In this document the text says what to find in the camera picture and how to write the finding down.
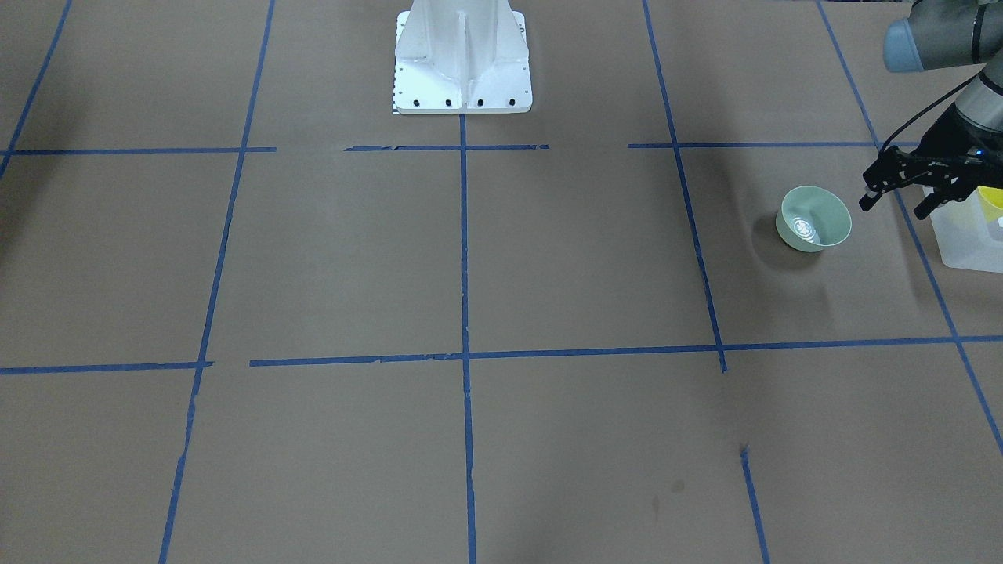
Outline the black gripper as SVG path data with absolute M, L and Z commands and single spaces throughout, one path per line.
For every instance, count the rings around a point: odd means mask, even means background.
M 862 178 L 864 195 L 858 204 L 864 213 L 910 182 L 929 188 L 913 210 L 917 220 L 925 220 L 944 204 L 964 202 L 978 186 L 996 187 L 996 129 L 949 107 L 914 149 L 886 143 Z

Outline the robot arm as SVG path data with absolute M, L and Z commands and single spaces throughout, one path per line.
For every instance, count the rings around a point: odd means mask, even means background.
M 999 1 L 916 1 L 885 33 L 885 68 L 917 74 L 977 65 L 971 78 L 941 96 L 946 110 L 910 151 L 886 139 L 863 173 L 860 208 L 886 193 L 919 185 L 930 193 L 914 208 L 924 220 L 944 204 L 964 202 L 1002 182 L 1002 8 Z

